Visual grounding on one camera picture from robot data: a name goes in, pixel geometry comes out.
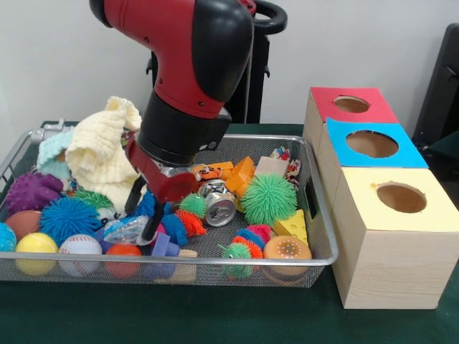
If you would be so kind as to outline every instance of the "orange block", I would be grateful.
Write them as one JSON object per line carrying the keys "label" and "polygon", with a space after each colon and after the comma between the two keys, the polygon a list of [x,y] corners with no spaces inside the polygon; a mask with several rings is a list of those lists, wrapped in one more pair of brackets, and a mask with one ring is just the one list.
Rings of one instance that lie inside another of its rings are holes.
{"label": "orange block", "polygon": [[252,181],[254,173],[255,167],[253,161],[247,156],[232,170],[225,185],[232,193],[238,197],[242,197]]}

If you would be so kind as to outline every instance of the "circular hole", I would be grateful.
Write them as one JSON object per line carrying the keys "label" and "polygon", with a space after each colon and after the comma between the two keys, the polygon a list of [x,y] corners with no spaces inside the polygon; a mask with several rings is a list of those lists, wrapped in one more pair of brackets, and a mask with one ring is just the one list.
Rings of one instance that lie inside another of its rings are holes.
{"label": "circular hole", "polygon": [[347,135],[346,143],[353,151],[372,158],[393,156],[399,150],[399,145],[394,139],[370,130],[360,130]]}
{"label": "circular hole", "polygon": [[382,203],[402,213],[417,213],[427,205],[421,191],[403,183],[382,184],[378,187],[377,193]]}
{"label": "circular hole", "polygon": [[365,100],[350,95],[341,95],[333,103],[338,109],[348,113],[364,113],[370,108],[370,104]]}

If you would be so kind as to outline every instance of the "wooden box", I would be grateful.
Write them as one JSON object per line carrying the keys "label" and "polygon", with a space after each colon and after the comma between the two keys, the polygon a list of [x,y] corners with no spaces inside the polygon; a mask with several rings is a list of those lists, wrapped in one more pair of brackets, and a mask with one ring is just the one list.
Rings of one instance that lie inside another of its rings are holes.
{"label": "wooden box", "polygon": [[312,145],[315,154],[327,118],[344,122],[398,123],[377,88],[312,87],[303,137]]}
{"label": "wooden box", "polygon": [[345,308],[437,307],[459,256],[459,212],[428,169],[343,167],[332,219]]}
{"label": "wooden box", "polygon": [[427,168],[396,123],[348,123],[328,118],[316,158],[330,210],[342,166]]}

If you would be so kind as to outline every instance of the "orange ball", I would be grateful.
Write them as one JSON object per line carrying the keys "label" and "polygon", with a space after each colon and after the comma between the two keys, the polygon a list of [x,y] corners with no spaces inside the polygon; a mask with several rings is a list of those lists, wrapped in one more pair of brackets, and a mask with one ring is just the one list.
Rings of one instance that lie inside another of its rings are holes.
{"label": "orange ball", "polygon": [[[114,244],[108,249],[106,254],[115,256],[141,256],[141,250],[130,244]],[[134,276],[141,268],[140,263],[120,263],[120,262],[105,262],[105,267],[108,272],[116,278],[129,278]]]}

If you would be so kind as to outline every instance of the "baseball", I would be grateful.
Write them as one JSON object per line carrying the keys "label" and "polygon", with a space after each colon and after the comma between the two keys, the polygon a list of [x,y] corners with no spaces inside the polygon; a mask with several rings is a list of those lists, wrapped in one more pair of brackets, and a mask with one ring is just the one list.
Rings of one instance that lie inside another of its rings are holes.
{"label": "baseball", "polygon": [[[63,254],[102,254],[102,247],[98,241],[89,235],[76,234],[67,238],[59,248]],[[73,277],[84,277],[92,274],[100,262],[80,262],[72,260],[59,261],[62,270]]]}

